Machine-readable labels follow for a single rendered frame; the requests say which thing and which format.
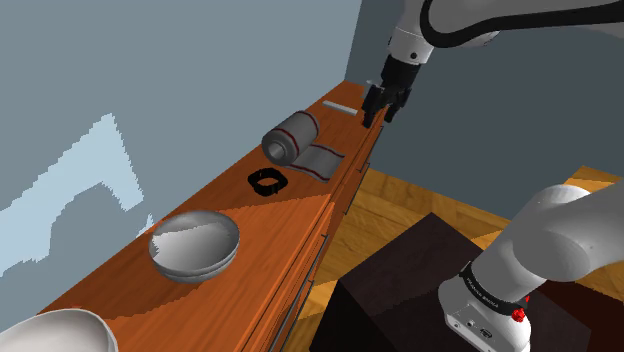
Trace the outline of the grey metal bowl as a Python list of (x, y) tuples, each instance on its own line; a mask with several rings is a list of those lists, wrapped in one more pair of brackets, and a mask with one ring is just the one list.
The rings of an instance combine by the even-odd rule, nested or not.
[(190, 211), (158, 225), (148, 242), (157, 271), (180, 283), (200, 283), (222, 273), (240, 246), (240, 230), (215, 211)]

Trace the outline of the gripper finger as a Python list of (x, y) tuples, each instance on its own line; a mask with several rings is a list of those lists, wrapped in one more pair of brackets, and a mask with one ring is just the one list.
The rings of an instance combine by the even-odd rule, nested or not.
[(394, 95), (394, 97), (390, 100), (388, 104), (388, 110), (384, 117), (385, 122), (388, 122), (388, 123), (392, 122), (396, 113), (405, 106), (407, 100), (409, 99), (410, 94), (411, 94), (411, 89), (407, 88), (407, 89), (399, 91), (398, 93)]
[(362, 103), (362, 110), (364, 111), (362, 125), (365, 128), (370, 128), (378, 111), (386, 105), (386, 89), (379, 85), (371, 85)]

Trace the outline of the orange wooden chest of drawers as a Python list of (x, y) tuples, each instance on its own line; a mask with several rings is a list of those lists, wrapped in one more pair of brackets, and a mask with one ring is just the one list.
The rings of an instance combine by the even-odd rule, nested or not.
[(83, 308), (113, 331), (120, 352), (263, 352), (330, 237), (331, 220), (350, 201), (381, 124), (325, 107), (363, 101), (361, 85), (344, 81), (310, 110), (320, 123), (319, 142), (345, 155), (328, 183), (286, 170), (288, 185), (262, 197), (247, 181), (268, 166), (255, 148), (181, 205), (212, 210), (239, 227), (240, 246), (220, 275), (199, 284), (163, 277), (142, 234), (52, 303)]

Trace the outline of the dark robot stand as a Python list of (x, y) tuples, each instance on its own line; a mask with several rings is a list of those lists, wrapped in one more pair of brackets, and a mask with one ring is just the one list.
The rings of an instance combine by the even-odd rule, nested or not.
[[(478, 352), (444, 321), (439, 284), (480, 248), (430, 213), (342, 276), (310, 352)], [(531, 352), (624, 352), (624, 303), (576, 283), (531, 292)]]

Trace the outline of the grey red-striped paper towel roll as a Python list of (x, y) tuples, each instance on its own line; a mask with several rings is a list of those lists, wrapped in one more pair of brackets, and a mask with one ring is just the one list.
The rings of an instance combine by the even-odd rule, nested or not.
[(316, 143), (320, 123), (304, 110), (296, 111), (262, 138), (261, 147), (274, 165), (303, 172), (328, 183), (345, 155)]

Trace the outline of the flat grey bar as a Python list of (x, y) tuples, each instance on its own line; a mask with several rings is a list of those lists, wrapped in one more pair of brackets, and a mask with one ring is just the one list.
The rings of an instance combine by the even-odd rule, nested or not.
[(358, 114), (358, 110), (357, 109), (354, 109), (354, 108), (351, 108), (351, 107), (348, 107), (348, 106), (345, 106), (345, 105), (342, 105), (342, 104), (339, 104), (339, 103), (336, 103), (336, 102), (324, 100), (322, 102), (322, 105), (325, 106), (325, 107), (328, 107), (328, 108), (331, 108), (331, 109), (334, 109), (334, 110), (346, 113), (346, 114), (348, 114), (350, 116), (356, 116)]

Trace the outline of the white bowl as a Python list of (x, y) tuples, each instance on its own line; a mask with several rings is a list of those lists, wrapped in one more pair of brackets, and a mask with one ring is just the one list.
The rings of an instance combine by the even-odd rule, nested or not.
[(97, 314), (78, 308), (42, 313), (0, 333), (0, 352), (119, 352)]

